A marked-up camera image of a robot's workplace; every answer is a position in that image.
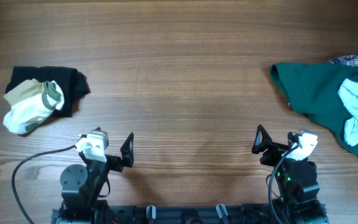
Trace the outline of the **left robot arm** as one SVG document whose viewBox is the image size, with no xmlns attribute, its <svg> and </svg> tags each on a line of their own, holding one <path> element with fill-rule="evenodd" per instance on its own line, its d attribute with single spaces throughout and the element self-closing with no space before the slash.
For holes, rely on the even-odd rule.
<svg viewBox="0 0 358 224">
<path fill-rule="evenodd" d="M 111 187 L 109 172 L 133 166 L 133 141 L 134 134 L 130 133 L 120 148 L 121 155 L 111 156 L 105 153 L 109 146 L 107 132 L 96 128 L 80 136 L 75 149 L 85 164 L 71 165 L 62 172 L 63 202 L 52 211 L 52 224 L 119 223 L 101 190 L 105 184 Z"/>
</svg>

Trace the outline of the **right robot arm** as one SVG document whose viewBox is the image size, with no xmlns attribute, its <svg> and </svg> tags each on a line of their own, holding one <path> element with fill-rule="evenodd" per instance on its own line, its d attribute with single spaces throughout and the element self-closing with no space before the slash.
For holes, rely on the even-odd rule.
<svg viewBox="0 0 358 224">
<path fill-rule="evenodd" d="M 325 205 L 317 199 L 319 184 L 316 164 L 308 160 L 318 143 L 315 133 L 289 132 L 287 144 L 272 140 L 266 129 L 257 127 L 253 154 L 273 171 L 267 177 L 267 218 L 270 223 L 328 224 Z"/>
</svg>

